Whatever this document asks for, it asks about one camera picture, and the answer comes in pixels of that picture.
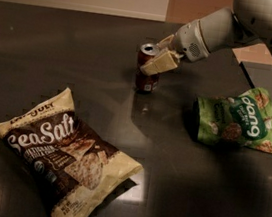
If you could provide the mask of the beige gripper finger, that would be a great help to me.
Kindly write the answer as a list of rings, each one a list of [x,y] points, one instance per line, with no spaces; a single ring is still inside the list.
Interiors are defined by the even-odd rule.
[[[160,42],[157,43],[157,46],[159,47],[159,49],[173,49],[173,39],[174,39],[174,35],[169,35],[167,37],[165,37],[164,39],[162,39]]]
[[[176,51],[163,49],[158,55],[152,57],[141,66],[141,72],[146,76],[156,75],[158,73],[168,72],[176,69],[180,63],[181,56]]]

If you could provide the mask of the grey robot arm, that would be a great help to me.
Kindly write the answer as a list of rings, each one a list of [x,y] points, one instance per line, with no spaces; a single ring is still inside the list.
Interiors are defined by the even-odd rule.
[[[193,111],[200,95],[248,91],[232,50],[258,42],[272,55],[272,0],[233,0],[178,30],[171,46],[186,64],[160,92],[134,98],[133,120],[152,140],[137,217],[272,217],[272,154],[198,142]],[[272,69],[260,73],[272,96]]]

